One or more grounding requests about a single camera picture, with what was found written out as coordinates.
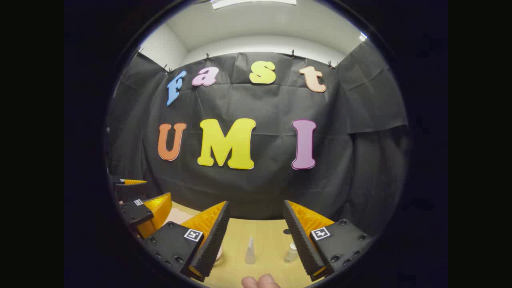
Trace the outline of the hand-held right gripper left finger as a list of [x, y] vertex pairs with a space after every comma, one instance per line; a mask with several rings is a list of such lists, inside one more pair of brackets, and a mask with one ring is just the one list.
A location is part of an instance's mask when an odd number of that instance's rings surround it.
[[216, 262], [229, 219], [229, 203], [223, 201], [182, 224], [163, 224], [144, 242], [167, 270], [203, 282]]

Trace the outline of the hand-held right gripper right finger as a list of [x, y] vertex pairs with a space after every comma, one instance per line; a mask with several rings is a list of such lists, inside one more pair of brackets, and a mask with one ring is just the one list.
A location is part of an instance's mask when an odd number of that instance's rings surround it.
[[351, 221], [330, 220], [293, 201], [284, 200], [283, 217], [312, 281], [348, 269], [373, 241]]

